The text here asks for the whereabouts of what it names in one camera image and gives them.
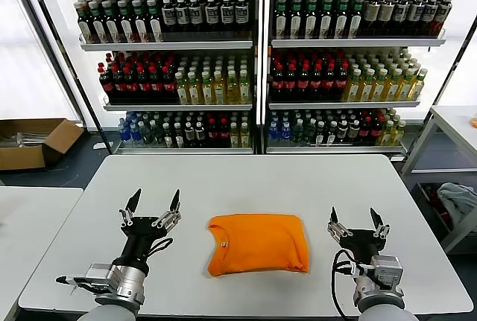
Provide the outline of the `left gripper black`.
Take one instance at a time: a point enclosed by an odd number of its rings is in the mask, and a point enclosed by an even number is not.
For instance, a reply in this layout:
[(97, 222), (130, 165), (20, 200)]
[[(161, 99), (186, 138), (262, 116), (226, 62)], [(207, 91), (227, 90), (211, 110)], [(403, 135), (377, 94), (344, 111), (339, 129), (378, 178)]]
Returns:
[(160, 217), (134, 217), (142, 189), (138, 189), (119, 210), (122, 217), (121, 230), (127, 240), (115, 265), (125, 267), (148, 267), (147, 260), (155, 252), (166, 249), (172, 243), (167, 230), (173, 229), (181, 219), (180, 190), (177, 189), (169, 210)]

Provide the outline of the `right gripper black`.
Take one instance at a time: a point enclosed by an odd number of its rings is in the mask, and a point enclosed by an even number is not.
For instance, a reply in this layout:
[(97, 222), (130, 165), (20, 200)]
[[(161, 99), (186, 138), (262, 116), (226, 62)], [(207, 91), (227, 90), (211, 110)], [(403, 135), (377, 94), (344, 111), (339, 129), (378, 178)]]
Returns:
[(372, 257), (378, 255), (385, 247), (390, 226), (385, 224), (380, 214), (371, 209), (371, 218), (375, 227), (373, 230), (348, 230), (339, 221), (332, 207), (327, 230), (335, 241), (341, 242), (341, 247), (353, 253), (354, 259), (360, 264), (370, 264)]

